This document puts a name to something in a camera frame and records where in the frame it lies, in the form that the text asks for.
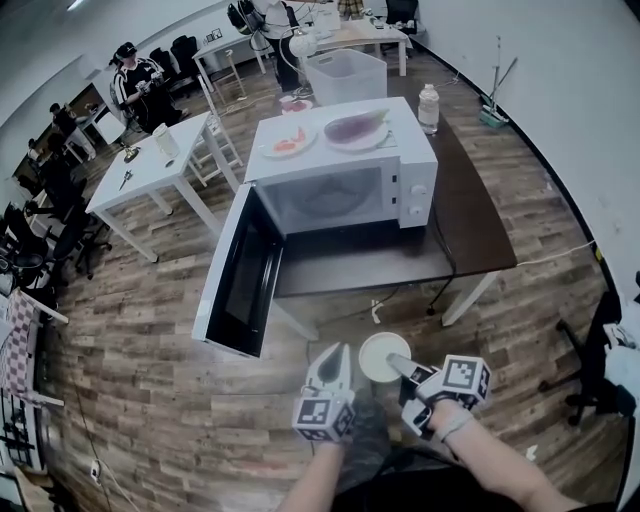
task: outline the wooden floor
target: wooden floor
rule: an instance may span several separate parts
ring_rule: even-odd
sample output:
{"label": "wooden floor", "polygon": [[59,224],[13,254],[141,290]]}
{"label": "wooden floor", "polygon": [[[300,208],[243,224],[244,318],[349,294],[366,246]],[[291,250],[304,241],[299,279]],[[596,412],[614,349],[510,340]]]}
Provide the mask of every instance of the wooden floor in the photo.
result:
{"label": "wooden floor", "polygon": [[[390,72],[397,72],[390,55]],[[452,74],[422,54],[408,74],[442,84]],[[248,89],[246,108],[224,116],[245,160],[258,121],[267,117],[277,89],[272,68],[241,67]],[[556,187],[532,152],[510,128],[492,130],[477,119],[476,94],[463,82],[438,89],[441,109],[476,165],[500,213],[519,261],[563,252],[585,243]],[[227,96],[237,95],[227,89]],[[204,111],[200,94],[181,101]],[[95,188],[113,158],[103,149],[88,168]],[[241,178],[244,170],[238,170]],[[233,199],[226,183],[194,187],[224,218]],[[84,510],[107,510],[102,491],[89,478],[94,458],[74,391],[79,388],[86,423],[101,459],[141,510],[273,510],[301,474],[311,453],[290,428],[293,400],[306,373],[306,343],[286,327],[270,323],[264,356],[246,361],[194,342],[190,330],[215,243],[195,213],[167,190],[174,214],[165,217],[147,200],[131,202],[116,216],[160,256],[152,264],[116,235],[113,251],[95,258],[95,278],[69,272],[60,310],[71,323],[61,339],[46,343],[48,382],[43,388],[66,402],[45,414],[46,459],[52,473]],[[321,329],[311,356],[329,343],[358,347],[377,331],[400,333],[417,361],[442,363],[448,353],[480,354],[494,372],[491,405],[482,422],[525,453],[537,445],[536,463],[564,492],[586,502],[613,500],[622,472],[627,426],[618,418],[589,413],[569,427],[566,385],[547,395],[542,379],[573,372],[578,365],[566,339],[554,329],[563,317],[585,335],[604,290],[590,251],[549,263],[503,272],[454,326],[425,315],[441,283],[404,287],[379,311]],[[446,293],[442,311],[453,298]],[[371,305],[389,290],[321,297],[290,304],[323,322]],[[395,404],[397,390],[383,389],[394,438],[415,440],[404,430]],[[130,510],[104,477],[113,510]]]}

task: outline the ceiling light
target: ceiling light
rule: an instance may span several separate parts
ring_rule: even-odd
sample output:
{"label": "ceiling light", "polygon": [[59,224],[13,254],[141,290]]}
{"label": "ceiling light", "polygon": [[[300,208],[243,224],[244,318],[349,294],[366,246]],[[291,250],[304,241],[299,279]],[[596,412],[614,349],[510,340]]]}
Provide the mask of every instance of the ceiling light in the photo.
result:
{"label": "ceiling light", "polygon": [[73,11],[76,7],[78,7],[84,0],[75,0],[69,7],[67,7],[67,11]]}

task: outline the white plate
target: white plate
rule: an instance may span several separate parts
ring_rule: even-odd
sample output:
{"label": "white plate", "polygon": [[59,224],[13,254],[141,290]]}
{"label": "white plate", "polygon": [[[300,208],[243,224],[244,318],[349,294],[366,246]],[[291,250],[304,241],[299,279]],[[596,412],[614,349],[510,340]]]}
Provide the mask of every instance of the white plate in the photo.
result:
{"label": "white plate", "polygon": [[332,142],[327,139],[327,144],[329,144],[329,146],[331,146],[333,149],[337,149],[338,151],[344,151],[346,153],[360,153],[373,149],[379,144],[382,144],[388,135],[389,126],[386,122],[384,122],[378,127],[375,132],[370,133],[369,135],[365,135],[364,137],[360,137],[358,140],[354,140],[353,142],[338,144],[337,142]]}
{"label": "white plate", "polygon": [[295,127],[295,130],[296,130],[295,132],[294,132],[294,128],[291,128],[290,133],[280,134],[278,137],[273,138],[273,142],[270,142],[268,144],[262,144],[261,146],[258,146],[258,149],[267,158],[276,158],[276,159],[288,158],[290,156],[294,156],[299,153],[302,153],[305,149],[311,146],[311,144],[313,144],[313,141],[316,140],[316,136],[318,135],[318,130],[316,130],[313,126],[300,126],[300,128],[304,130],[306,138],[303,142],[296,143],[296,146],[294,148],[286,151],[275,151],[274,146],[281,140],[291,140],[291,138],[296,137],[298,135],[297,133],[298,127]]}
{"label": "white plate", "polygon": [[298,102],[302,103],[304,105],[304,108],[302,110],[285,110],[283,108],[282,109],[282,115],[288,116],[289,114],[298,114],[299,112],[305,112],[305,111],[311,110],[313,108],[313,103],[310,102],[309,100],[294,100],[294,101],[298,101]]}
{"label": "white plate", "polygon": [[393,382],[400,374],[387,363],[389,354],[411,358],[409,344],[392,332],[379,332],[365,341],[360,348],[358,361],[362,372],[374,382]]}

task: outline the microwave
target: microwave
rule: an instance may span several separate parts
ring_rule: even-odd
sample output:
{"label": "microwave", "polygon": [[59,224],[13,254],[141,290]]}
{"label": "microwave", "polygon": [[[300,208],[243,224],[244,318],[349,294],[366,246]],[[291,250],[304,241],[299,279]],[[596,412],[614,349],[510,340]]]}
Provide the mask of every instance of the microwave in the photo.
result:
{"label": "microwave", "polygon": [[[344,152],[323,127],[340,117],[388,109],[389,134],[374,149]],[[265,151],[279,133],[314,133],[288,158]],[[287,235],[429,220],[438,161],[404,98],[333,105],[259,123],[244,183],[231,205],[213,256],[192,338],[236,354],[260,357]]]}

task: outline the food on plate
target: food on plate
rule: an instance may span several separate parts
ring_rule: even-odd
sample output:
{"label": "food on plate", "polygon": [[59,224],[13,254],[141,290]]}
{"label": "food on plate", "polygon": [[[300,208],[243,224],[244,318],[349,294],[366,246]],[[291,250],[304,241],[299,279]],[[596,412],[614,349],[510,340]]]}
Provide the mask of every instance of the food on plate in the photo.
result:
{"label": "food on plate", "polygon": [[336,119],[324,127],[324,134],[334,144],[350,144],[374,133],[388,112],[385,108]]}
{"label": "food on plate", "polygon": [[276,153],[282,153],[283,151],[291,151],[292,149],[296,149],[296,143],[290,140],[281,140],[280,142],[276,142],[273,146],[273,150]]}
{"label": "food on plate", "polygon": [[307,136],[304,133],[304,130],[298,126],[298,136],[297,137],[292,137],[291,140],[293,142],[304,142],[304,140],[307,138]]}
{"label": "food on plate", "polygon": [[286,101],[282,103],[283,112],[301,112],[302,110],[306,110],[306,109],[307,109],[307,105],[300,100]]}

